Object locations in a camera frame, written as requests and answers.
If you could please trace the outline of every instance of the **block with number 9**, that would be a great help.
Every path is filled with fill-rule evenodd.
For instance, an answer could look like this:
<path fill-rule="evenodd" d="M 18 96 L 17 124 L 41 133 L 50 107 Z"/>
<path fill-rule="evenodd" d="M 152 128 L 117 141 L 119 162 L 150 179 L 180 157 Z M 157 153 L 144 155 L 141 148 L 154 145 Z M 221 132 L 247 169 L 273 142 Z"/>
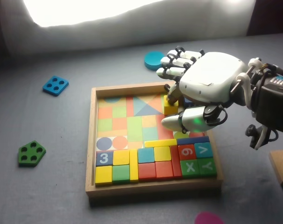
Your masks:
<path fill-rule="evenodd" d="M 180 160 L 195 160 L 196 154 L 194 145 L 178 146 Z"/>
<path fill-rule="evenodd" d="M 111 166 L 113 163 L 113 151 L 97 152 L 96 167 Z"/>

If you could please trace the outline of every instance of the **puzzle pattern sheet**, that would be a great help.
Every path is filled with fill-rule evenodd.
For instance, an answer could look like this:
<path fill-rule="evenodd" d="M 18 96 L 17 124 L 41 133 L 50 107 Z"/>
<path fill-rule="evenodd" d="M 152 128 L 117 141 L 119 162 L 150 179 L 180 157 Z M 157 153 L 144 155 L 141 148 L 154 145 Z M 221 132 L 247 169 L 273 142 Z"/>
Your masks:
<path fill-rule="evenodd" d="M 98 100 L 95 184 L 217 176 L 209 137 L 161 125 L 164 95 Z"/>

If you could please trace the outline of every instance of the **yellow cube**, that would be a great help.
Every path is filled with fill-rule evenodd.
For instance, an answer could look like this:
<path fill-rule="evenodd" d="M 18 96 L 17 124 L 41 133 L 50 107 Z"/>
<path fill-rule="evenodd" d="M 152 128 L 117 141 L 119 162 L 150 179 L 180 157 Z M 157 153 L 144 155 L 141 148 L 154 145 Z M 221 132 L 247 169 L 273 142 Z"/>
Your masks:
<path fill-rule="evenodd" d="M 112 166 L 96 167 L 95 184 L 112 183 Z"/>
<path fill-rule="evenodd" d="M 167 101 L 167 95 L 164 96 L 164 115 L 172 115 L 178 113 L 179 101 L 175 102 L 174 105 L 170 105 Z"/>
<path fill-rule="evenodd" d="M 129 164 L 129 151 L 128 150 L 115 150 L 113 151 L 113 165 L 128 165 Z"/>
<path fill-rule="evenodd" d="M 130 181 L 138 181 L 137 149 L 130 149 Z"/>
<path fill-rule="evenodd" d="M 161 146 L 176 146 L 176 139 L 156 140 L 156 141 L 145 141 L 145 148 L 161 147 Z"/>
<path fill-rule="evenodd" d="M 170 147 L 169 146 L 155 147 L 154 155 L 156 162 L 170 161 L 171 160 Z"/>

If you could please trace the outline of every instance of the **green block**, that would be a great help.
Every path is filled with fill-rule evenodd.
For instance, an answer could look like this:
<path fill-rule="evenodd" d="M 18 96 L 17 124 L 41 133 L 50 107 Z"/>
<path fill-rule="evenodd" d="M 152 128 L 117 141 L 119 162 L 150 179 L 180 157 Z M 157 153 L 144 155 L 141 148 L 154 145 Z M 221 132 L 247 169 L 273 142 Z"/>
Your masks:
<path fill-rule="evenodd" d="M 157 127 L 143 127 L 142 137 L 143 137 L 143 141 L 159 140 Z"/>
<path fill-rule="evenodd" d="M 142 121 L 141 117 L 127 118 L 128 141 L 142 141 Z"/>
<path fill-rule="evenodd" d="M 98 132 L 112 131 L 112 119 L 98 119 Z"/>
<path fill-rule="evenodd" d="M 200 176 L 197 160 L 180 161 L 183 178 L 195 178 Z"/>
<path fill-rule="evenodd" d="M 112 182 L 114 183 L 130 182 L 129 165 L 113 166 L 112 167 Z"/>
<path fill-rule="evenodd" d="M 201 176 L 217 176 L 213 158 L 197 159 Z"/>
<path fill-rule="evenodd" d="M 35 167 L 45 155 L 46 149 L 37 141 L 32 141 L 19 148 L 18 163 L 21 167 Z"/>
<path fill-rule="evenodd" d="M 127 117 L 127 108 L 125 106 L 115 106 L 112 108 L 113 118 L 125 118 Z"/>

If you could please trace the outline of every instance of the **orange triangle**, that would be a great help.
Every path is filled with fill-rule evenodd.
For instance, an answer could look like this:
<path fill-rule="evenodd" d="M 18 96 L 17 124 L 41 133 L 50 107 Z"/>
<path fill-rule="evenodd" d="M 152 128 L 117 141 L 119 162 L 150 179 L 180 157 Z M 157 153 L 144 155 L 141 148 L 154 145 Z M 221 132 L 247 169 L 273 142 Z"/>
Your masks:
<path fill-rule="evenodd" d="M 154 99 L 154 97 L 156 97 L 156 95 L 137 96 L 137 98 L 141 99 L 146 104 L 148 104 L 152 99 Z"/>
<path fill-rule="evenodd" d="M 161 96 L 157 95 L 152 99 L 150 102 L 147 103 L 152 108 L 156 109 L 157 111 L 163 113 L 162 110 L 162 103 L 161 103 Z"/>

